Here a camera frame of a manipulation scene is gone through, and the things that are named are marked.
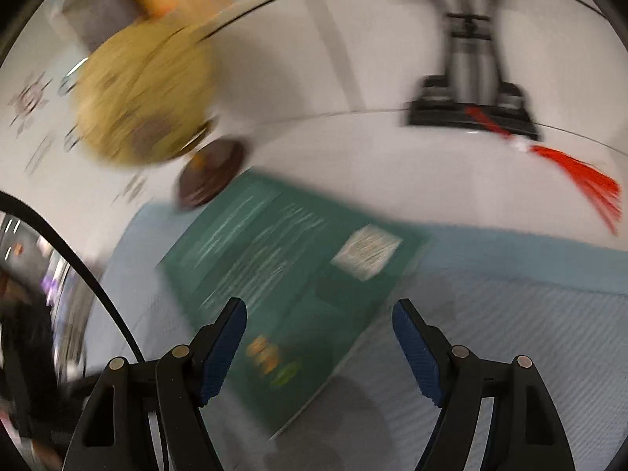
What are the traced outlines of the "blue textured desk mat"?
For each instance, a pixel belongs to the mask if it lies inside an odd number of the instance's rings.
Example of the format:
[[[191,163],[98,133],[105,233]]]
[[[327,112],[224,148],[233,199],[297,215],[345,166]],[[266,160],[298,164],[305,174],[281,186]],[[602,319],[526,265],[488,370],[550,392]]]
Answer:
[[[295,194],[142,208],[102,279],[142,354],[248,312],[203,419],[229,470],[627,465],[627,256]]]

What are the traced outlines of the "dark green insect book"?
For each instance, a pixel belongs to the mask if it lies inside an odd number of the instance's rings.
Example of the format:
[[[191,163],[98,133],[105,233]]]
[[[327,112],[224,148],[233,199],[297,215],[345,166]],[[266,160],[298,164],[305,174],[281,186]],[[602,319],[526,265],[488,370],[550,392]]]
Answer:
[[[228,380],[275,435],[340,367],[427,240],[251,169],[202,210],[160,272],[192,327],[243,300]]]

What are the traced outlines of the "globe wooden base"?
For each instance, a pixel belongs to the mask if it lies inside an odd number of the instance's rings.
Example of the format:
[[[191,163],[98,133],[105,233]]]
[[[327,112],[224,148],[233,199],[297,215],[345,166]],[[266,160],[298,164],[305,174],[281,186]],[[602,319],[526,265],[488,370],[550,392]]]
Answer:
[[[179,175],[179,207],[191,210],[209,203],[238,175],[246,157],[246,144],[234,138],[218,138],[199,149]]]

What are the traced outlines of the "beige desk globe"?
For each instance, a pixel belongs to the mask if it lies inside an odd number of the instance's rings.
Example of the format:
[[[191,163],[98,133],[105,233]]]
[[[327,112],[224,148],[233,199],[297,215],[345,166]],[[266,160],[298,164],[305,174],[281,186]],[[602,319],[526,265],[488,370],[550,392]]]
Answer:
[[[72,90],[79,142],[118,166],[171,161],[211,133],[215,90],[202,28],[171,18],[136,22],[79,70]]]

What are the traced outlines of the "black fan stand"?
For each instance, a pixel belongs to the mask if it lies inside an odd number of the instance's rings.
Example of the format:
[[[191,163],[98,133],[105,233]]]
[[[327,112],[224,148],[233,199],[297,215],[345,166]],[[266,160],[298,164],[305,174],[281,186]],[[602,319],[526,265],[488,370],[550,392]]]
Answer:
[[[507,79],[497,31],[502,0],[428,0],[443,32],[441,68],[420,80],[405,124],[541,141],[523,88]]]

